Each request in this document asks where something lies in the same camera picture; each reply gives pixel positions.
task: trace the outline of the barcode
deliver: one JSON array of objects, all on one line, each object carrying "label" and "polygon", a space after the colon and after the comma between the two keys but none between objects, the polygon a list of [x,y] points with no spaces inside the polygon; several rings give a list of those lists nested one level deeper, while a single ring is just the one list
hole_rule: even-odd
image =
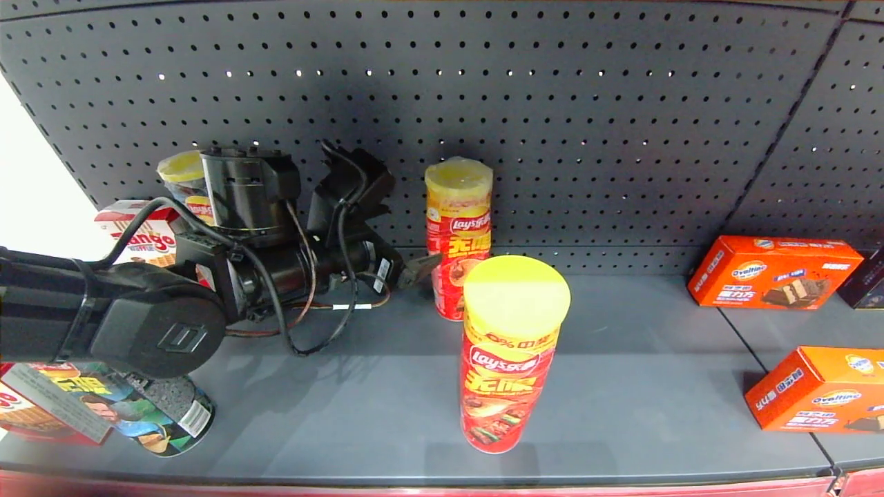
[{"label": "barcode", "polygon": [[198,401],[194,401],[190,409],[187,410],[187,414],[179,421],[179,424],[192,437],[198,437],[202,430],[206,428],[206,424],[209,423],[209,418],[211,417],[212,415],[208,409],[204,408]]},{"label": "barcode", "polygon": [[[383,279],[386,279],[387,273],[390,272],[390,261],[386,259],[381,259],[381,264],[377,268],[377,275]],[[375,291],[381,293],[384,291],[384,284],[380,281],[375,281]]]}]

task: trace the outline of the white wall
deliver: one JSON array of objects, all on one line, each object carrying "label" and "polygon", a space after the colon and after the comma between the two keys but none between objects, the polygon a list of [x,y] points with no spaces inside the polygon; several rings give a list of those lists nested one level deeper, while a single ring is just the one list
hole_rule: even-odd
[{"label": "white wall", "polygon": [[113,243],[94,216],[95,206],[9,85],[0,83],[0,246],[99,259]]}]

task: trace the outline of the snack package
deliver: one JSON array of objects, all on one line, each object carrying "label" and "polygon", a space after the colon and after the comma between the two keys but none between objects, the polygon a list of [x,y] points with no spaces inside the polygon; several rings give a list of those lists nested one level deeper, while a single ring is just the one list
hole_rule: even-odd
[{"label": "snack package", "polygon": [[799,347],[746,402],[763,430],[884,433],[884,350]]},{"label": "snack package", "polygon": [[706,306],[815,310],[862,260],[844,241],[722,235],[688,289]]},{"label": "snack package", "polygon": [[0,364],[0,428],[28,440],[82,445],[101,445],[111,432],[106,421],[24,363]]},{"label": "snack package", "polygon": [[[114,240],[132,222],[146,200],[120,200],[98,212],[95,222]],[[141,225],[117,263],[148,263],[160,267],[175,264],[175,233],[183,231],[187,222],[169,207],[157,209]]]},{"label": "snack package", "polygon": [[854,309],[884,309],[884,248],[860,264],[838,294]]},{"label": "snack package", "polygon": [[461,427],[471,446],[501,454],[543,390],[571,293],[549,265],[497,256],[468,275],[463,294]]},{"label": "snack package", "polygon": [[215,404],[188,377],[148,379],[104,363],[31,364],[57,388],[154,455],[181,454],[202,440]]},{"label": "snack package", "polygon": [[436,309],[445,319],[463,319],[463,283],[492,247],[492,169],[452,157],[427,168],[427,249],[442,253],[433,270]]},{"label": "snack package", "polygon": [[175,200],[185,204],[188,209],[206,222],[215,225],[215,215],[209,199],[209,188],[206,186],[205,172],[198,150],[188,150],[160,161],[156,174],[163,179]]}]

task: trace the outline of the red chip can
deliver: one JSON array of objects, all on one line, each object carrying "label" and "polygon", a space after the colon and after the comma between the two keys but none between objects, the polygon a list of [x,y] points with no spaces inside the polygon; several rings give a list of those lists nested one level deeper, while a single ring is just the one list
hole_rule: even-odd
[{"label": "red chip can", "polygon": [[427,249],[442,254],[433,270],[436,309],[445,319],[463,320],[463,284],[492,247],[493,171],[469,159],[451,158],[427,168]]},{"label": "red chip can", "polygon": [[461,427],[486,454],[515,447],[553,363],[568,283],[525,256],[492,257],[464,285]]}]

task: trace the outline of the ovaltine box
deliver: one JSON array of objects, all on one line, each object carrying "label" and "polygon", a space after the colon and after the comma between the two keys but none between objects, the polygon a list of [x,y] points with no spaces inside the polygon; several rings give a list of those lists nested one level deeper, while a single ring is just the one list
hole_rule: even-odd
[{"label": "ovaltine box", "polygon": [[[55,364],[65,374],[67,364]],[[111,426],[34,369],[0,364],[0,428],[29,440],[100,445]]]},{"label": "ovaltine box", "polygon": [[[117,201],[99,212],[95,222],[117,240],[138,211],[147,204],[146,200]],[[187,222],[174,209],[165,207],[156,210],[141,225],[117,262],[148,263],[161,267],[175,264],[175,233],[182,231],[186,225]]]},{"label": "ovaltine box", "polygon": [[723,235],[688,289],[700,305],[815,310],[862,261],[838,240]]},{"label": "ovaltine box", "polygon": [[746,402],[764,430],[884,433],[884,350],[799,347]]}]

